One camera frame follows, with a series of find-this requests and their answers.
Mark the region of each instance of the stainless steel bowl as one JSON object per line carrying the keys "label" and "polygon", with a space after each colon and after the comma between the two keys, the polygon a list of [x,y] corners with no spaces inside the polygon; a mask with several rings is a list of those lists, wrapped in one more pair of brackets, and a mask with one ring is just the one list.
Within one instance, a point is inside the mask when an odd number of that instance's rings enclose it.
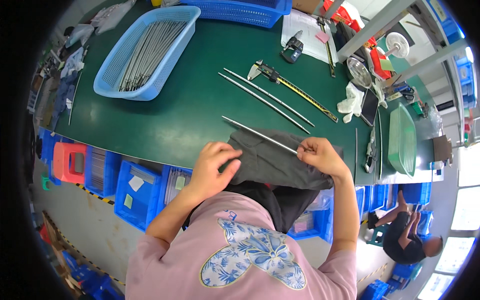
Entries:
{"label": "stainless steel bowl", "polygon": [[367,68],[358,59],[347,58],[347,67],[350,71],[349,78],[352,83],[360,90],[366,90],[372,87],[372,76]]}

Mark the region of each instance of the white fan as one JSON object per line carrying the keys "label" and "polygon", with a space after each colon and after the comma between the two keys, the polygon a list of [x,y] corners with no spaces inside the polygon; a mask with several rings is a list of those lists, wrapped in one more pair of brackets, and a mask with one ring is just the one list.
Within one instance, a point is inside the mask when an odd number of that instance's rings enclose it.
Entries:
{"label": "white fan", "polygon": [[385,56],[393,54],[393,56],[400,59],[405,58],[410,51],[407,39],[398,32],[391,32],[387,35],[385,43],[387,44],[388,51]]}

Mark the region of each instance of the gray floor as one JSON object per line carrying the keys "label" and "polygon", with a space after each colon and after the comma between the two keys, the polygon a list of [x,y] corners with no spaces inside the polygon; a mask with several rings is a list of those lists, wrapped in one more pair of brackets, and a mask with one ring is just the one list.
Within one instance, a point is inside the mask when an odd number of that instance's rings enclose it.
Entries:
{"label": "gray floor", "polygon": [[[142,164],[147,164],[152,169],[161,168],[154,163]],[[45,166],[37,160],[33,186],[35,211],[47,211],[59,230],[83,255],[105,272],[125,282],[128,257],[143,233],[118,218],[113,213],[112,205],[89,195],[74,184],[51,184],[49,191],[43,190],[40,177],[44,171]],[[371,232],[362,226],[357,245],[357,280],[385,264],[387,266],[385,270],[379,270],[360,281],[357,284],[359,294],[368,284],[380,279],[381,275],[381,280],[386,281],[395,265],[382,248],[365,243],[365,236],[369,239],[369,234],[371,236]],[[318,237],[300,240],[298,243],[314,267],[319,267],[325,261],[330,250],[330,245]],[[117,285],[121,291],[125,291],[123,285]]]}

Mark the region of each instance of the stack of metal rods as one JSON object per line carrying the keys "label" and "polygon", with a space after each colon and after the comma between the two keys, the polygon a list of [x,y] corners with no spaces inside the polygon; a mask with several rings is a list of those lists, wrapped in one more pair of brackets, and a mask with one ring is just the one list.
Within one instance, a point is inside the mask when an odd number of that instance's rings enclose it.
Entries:
{"label": "stack of metal rods", "polygon": [[187,22],[175,21],[150,23],[127,62],[119,91],[129,92],[142,87],[186,25]]}
{"label": "stack of metal rods", "polygon": [[167,191],[165,192],[165,205],[169,204],[180,192],[180,190],[176,189],[178,177],[185,178],[185,185],[189,184],[190,179],[192,179],[192,176],[185,171],[180,169],[173,170],[173,168],[170,169],[170,173],[168,174]]}
{"label": "stack of metal rods", "polygon": [[135,167],[131,167],[130,168],[130,174],[132,175],[135,175],[137,177],[140,177],[143,181],[146,181],[150,184],[153,184],[153,182],[155,181],[155,177],[153,177],[152,175],[150,174],[147,174]]}
{"label": "stack of metal rods", "polygon": [[103,190],[105,155],[105,150],[92,148],[92,185],[99,190]]}

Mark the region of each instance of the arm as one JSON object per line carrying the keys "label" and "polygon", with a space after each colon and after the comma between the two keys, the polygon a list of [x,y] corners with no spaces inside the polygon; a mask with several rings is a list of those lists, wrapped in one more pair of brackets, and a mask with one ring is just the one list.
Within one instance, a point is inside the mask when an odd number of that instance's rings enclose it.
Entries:
{"label": "arm", "polygon": [[408,246],[408,244],[412,241],[411,239],[408,238],[408,234],[410,233],[410,230],[411,230],[411,228],[413,226],[413,223],[415,222],[416,219],[417,219],[417,214],[412,214],[410,216],[410,221],[408,222],[407,226],[405,227],[405,229],[402,232],[402,235],[398,239],[398,243],[400,244],[400,246],[402,247],[403,250],[405,250],[405,248]]}
{"label": "arm", "polygon": [[339,250],[355,252],[360,216],[350,170],[327,139],[311,137],[301,144],[314,151],[305,152],[305,148],[298,147],[298,158],[332,176],[335,185],[333,242],[328,257]]}
{"label": "arm", "polygon": [[190,211],[226,188],[240,168],[240,161],[234,159],[223,173],[218,168],[241,153],[224,142],[207,143],[195,163],[190,183],[153,219],[145,234],[160,239],[168,249]]}

